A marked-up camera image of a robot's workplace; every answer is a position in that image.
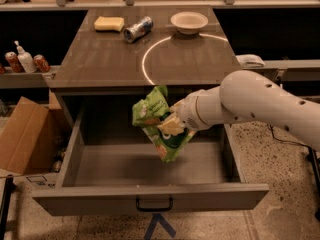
floor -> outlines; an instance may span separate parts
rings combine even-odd
[[[5,118],[0,121],[3,127]],[[279,129],[275,134],[296,141]],[[25,178],[16,177],[4,239],[320,239],[314,216],[320,202],[307,150],[272,139],[260,122],[233,125],[232,138],[240,146],[246,181],[270,186],[254,210],[52,217],[32,199]],[[0,171],[1,176],[7,173]]]

open drawer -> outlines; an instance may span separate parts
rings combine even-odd
[[[267,184],[244,182],[226,128],[199,132],[175,162],[161,162],[131,124],[143,96],[84,96],[55,187],[34,199],[52,215],[253,209]]]

green snack bag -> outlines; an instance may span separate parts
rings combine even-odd
[[[180,150],[196,133],[186,128],[183,133],[173,136],[163,134],[158,129],[157,125],[170,115],[166,102],[167,95],[168,91],[165,86],[157,86],[145,100],[140,100],[132,107],[133,125],[143,129],[165,163],[175,161]]]

white bowl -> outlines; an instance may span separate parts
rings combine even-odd
[[[196,12],[179,12],[171,17],[171,23],[185,35],[194,35],[208,24],[208,18]]]

black cable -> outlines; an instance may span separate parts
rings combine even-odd
[[[296,146],[301,146],[301,147],[306,147],[306,148],[309,148],[308,145],[305,145],[305,144],[302,144],[300,142],[296,142],[296,141],[288,141],[288,140],[281,140],[279,138],[277,138],[274,134],[274,125],[270,125],[268,124],[267,125],[268,129],[271,131],[271,134],[272,134],[272,138],[275,139],[276,141],[279,141],[280,143],[283,143],[283,144],[289,144],[289,145],[296,145]]]

